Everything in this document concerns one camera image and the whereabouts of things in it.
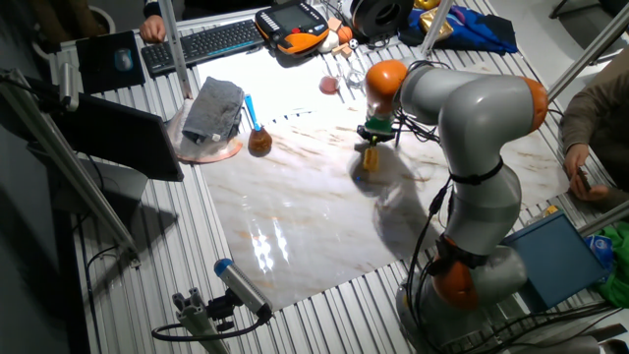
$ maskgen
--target monitor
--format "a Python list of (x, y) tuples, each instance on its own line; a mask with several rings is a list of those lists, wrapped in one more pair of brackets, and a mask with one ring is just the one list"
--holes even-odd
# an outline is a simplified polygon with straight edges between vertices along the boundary
[[(58, 86), (28, 81), (40, 95), (59, 100)], [(134, 168), (150, 179), (184, 179), (164, 123), (154, 114), (80, 93), (75, 112), (51, 116), (76, 151)]]

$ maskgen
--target sleeve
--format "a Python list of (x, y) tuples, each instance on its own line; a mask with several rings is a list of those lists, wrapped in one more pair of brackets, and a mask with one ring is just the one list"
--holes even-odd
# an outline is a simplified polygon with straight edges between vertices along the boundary
[(627, 201), (629, 201), (629, 193), (610, 187), (607, 197), (600, 201), (593, 202), (593, 206), (602, 212), (608, 212)]
[(159, 11), (159, 2), (157, 0), (144, 0), (144, 17), (157, 15), (161, 17), (161, 11)]
[(599, 119), (619, 107), (627, 97), (629, 71), (577, 93), (561, 119), (564, 152), (578, 143), (589, 144)]

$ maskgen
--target blue box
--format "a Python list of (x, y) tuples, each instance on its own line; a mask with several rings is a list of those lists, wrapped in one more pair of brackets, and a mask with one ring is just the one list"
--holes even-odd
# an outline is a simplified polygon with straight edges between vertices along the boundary
[(607, 275), (563, 211), (506, 237), (516, 250), (529, 280), (519, 294), (531, 312), (546, 311)]

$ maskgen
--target person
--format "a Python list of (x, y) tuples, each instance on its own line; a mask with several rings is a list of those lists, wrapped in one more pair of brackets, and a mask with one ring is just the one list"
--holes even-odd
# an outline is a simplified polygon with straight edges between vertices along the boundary
[[(570, 190), (601, 211), (629, 200), (629, 71), (577, 93), (561, 119)], [(618, 188), (592, 186), (577, 174), (592, 148)]]
[[(234, 11), (269, 6), (272, 0), (185, 0), (186, 8), (183, 19), (196, 19), (200, 17), (224, 14)], [(161, 18), (159, 3), (157, 0), (144, 0), (144, 17), (146, 20), (140, 26), (140, 37), (147, 42), (159, 43), (164, 41), (166, 27)]]

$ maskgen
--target green object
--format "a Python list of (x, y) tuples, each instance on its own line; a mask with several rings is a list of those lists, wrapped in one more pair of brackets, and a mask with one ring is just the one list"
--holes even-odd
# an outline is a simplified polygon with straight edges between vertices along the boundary
[(609, 279), (597, 290), (614, 306), (629, 308), (629, 223), (619, 222), (617, 228), (607, 226), (601, 234), (611, 239), (615, 260)]
[(392, 124), (392, 121), (372, 117), (365, 123), (365, 129), (367, 129), (368, 132), (376, 134), (392, 134)]

